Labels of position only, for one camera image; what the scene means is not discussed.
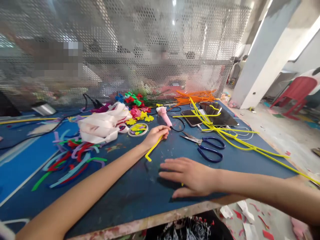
smartphone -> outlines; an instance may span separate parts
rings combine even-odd
[[[200,102],[200,107],[206,112],[207,115],[217,115],[220,113],[219,116],[216,117],[209,117],[210,121],[215,126],[238,126],[239,124],[233,117],[223,109],[219,103],[209,103],[209,102]]]
[[[181,112],[181,115],[191,116],[191,115],[194,115],[194,113],[191,110],[185,110]],[[202,124],[201,120],[197,117],[185,117],[184,119],[187,121],[190,127],[195,127],[198,124],[199,125]]]

white column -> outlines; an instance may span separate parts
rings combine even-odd
[[[257,106],[319,15],[319,0],[273,0],[233,92],[241,109]]]

metal mesh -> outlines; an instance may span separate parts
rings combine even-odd
[[[252,10],[245,0],[0,2],[0,90],[20,109],[139,90],[219,97]]]

scissors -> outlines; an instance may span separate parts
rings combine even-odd
[[[216,151],[216,150],[214,150],[214,149],[204,147],[204,146],[201,145],[201,143],[202,143],[202,142],[205,142],[205,143],[207,143],[207,144],[209,144],[209,145],[211,145],[211,146],[213,146],[213,147],[215,147],[215,148],[217,148],[217,149],[225,149],[226,145],[224,144],[223,141],[221,141],[220,139],[215,138],[215,137],[203,137],[202,139],[198,139],[198,138],[195,138],[195,137],[193,137],[193,136],[191,136],[191,135],[189,135],[189,134],[187,134],[187,133],[185,133],[185,132],[182,132],[182,133],[183,133],[184,135],[186,135],[186,137],[185,137],[185,136],[182,136],[182,135],[180,135],[180,137],[183,137],[183,138],[185,138],[185,139],[187,139],[187,140],[189,140],[189,141],[192,141],[192,142],[195,142],[195,143],[198,144],[198,151],[199,151],[199,153],[203,156],[204,159],[206,159],[206,160],[209,161],[209,162],[213,162],[213,163],[218,163],[218,162],[221,162],[221,161],[222,161],[222,158],[223,158],[222,153],[220,153],[220,152],[218,152],[218,151]],[[214,144],[214,143],[212,143],[212,142],[209,142],[208,139],[216,140],[217,142],[221,143],[221,146],[216,145],[216,144]],[[220,158],[219,158],[218,160],[213,160],[213,159],[211,159],[211,158],[208,158],[208,157],[203,153],[202,150],[207,150],[207,151],[209,151],[209,152],[215,153],[215,154],[217,154]]]

pink glue gun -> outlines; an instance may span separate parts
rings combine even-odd
[[[172,123],[167,115],[167,108],[166,107],[157,107],[156,111],[157,113],[163,118],[163,120],[166,122],[168,127],[172,127]]]

